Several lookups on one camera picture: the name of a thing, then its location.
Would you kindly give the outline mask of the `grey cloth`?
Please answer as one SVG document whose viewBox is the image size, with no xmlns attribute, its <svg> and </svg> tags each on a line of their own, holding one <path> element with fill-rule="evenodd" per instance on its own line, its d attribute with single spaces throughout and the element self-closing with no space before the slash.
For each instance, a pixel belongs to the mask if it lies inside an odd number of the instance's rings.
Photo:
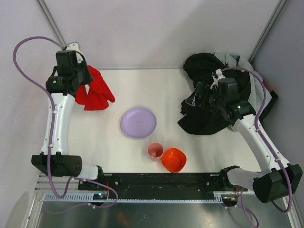
<svg viewBox="0 0 304 228">
<path fill-rule="evenodd" d="M 225 65 L 225 68 L 243 67 L 249 71 L 254 72 L 259 77 L 259 79 L 263 81 L 261 75 L 253 69 L 252 65 L 246 58 L 241 57 L 240 55 L 237 54 L 229 54 L 222 52 L 215 52 L 214 56 L 218 58 Z M 257 112 L 263 102 L 263 98 L 264 98 L 263 89 L 259 81 L 252 74 L 249 74 L 249 76 L 250 76 L 251 92 L 248 101 Z"/>
</svg>

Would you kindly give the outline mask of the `black cloth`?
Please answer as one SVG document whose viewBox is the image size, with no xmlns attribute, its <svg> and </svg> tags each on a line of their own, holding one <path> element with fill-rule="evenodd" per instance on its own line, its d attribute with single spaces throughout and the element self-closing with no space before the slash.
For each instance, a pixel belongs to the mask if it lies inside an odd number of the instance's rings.
<svg viewBox="0 0 304 228">
<path fill-rule="evenodd" d="M 211 85 L 212 73 L 219 68 L 227 67 L 214 54 L 198 53 L 186 59 L 183 70 L 188 74 L 196 89 L 198 84 Z M 251 94 L 249 73 L 230 69 L 224 72 L 224 76 L 236 80 L 241 100 L 247 101 Z M 185 132 L 193 135 L 212 135 L 229 126 L 229 122 L 225 121 L 221 111 L 207 111 L 190 103 L 191 101 L 187 103 L 186 99 L 181 103 L 180 113 L 184 116 L 178 121 L 178 125 Z"/>
</svg>

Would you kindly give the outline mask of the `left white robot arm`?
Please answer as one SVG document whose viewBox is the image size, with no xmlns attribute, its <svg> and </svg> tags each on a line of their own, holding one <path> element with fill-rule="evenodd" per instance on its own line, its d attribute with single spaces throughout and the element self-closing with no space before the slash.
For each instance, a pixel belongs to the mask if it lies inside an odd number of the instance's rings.
<svg viewBox="0 0 304 228">
<path fill-rule="evenodd" d="M 77 177 L 95 180 L 100 168 L 71 155 L 69 129 L 76 94 L 81 86 L 93 82 L 85 57 L 79 50 L 66 49 L 56 53 L 57 65 L 46 81 L 48 118 L 45 141 L 39 155 L 31 163 L 50 177 Z"/>
</svg>

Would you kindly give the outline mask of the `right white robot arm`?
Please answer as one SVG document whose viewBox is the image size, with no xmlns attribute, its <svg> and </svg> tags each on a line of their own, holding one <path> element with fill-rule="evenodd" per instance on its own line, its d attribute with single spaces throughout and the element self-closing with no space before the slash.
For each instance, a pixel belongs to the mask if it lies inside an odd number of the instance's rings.
<svg viewBox="0 0 304 228">
<path fill-rule="evenodd" d="M 210 85 L 198 82 L 186 103 L 211 113 L 220 113 L 242 135 L 254 154 L 259 172 L 230 166 L 221 170 L 229 185 L 253 190 L 262 203 L 292 196 L 303 171 L 292 165 L 274 146 L 261 126 L 250 102 L 242 100 L 233 78 L 217 78 Z"/>
</svg>

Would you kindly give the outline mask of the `red cloth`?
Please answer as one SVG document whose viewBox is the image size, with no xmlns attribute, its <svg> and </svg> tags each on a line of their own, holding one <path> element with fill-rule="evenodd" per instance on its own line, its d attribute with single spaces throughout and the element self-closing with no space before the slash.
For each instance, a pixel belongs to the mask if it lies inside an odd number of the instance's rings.
<svg viewBox="0 0 304 228">
<path fill-rule="evenodd" d="M 75 102 L 84 106 L 85 111 L 102 111 L 109 107 L 109 102 L 114 103 L 115 97 L 104 81 L 102 74 L 92 66 L 88 66 L 90 75 L 94 79 L 88 92 L 84 85 L 80 86 Z"/>
</svg>

